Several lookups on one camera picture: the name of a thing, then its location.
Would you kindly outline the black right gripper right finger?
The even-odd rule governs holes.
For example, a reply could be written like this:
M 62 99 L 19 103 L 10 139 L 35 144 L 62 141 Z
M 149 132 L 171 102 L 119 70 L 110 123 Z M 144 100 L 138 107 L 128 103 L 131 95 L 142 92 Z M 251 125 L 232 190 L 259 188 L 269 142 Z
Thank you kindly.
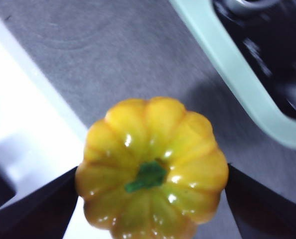
M 277 194 L 231 164 L 225 188 L 243 239 L 296 239 L 296 203 Z

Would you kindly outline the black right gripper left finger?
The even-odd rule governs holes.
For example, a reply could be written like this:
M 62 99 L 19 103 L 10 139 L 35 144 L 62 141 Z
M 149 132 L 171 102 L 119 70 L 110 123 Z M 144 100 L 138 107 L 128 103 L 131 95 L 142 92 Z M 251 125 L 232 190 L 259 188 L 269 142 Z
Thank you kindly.
M 76 169 L 0 209 L 0 239 L 62 239 L 78 200 Z

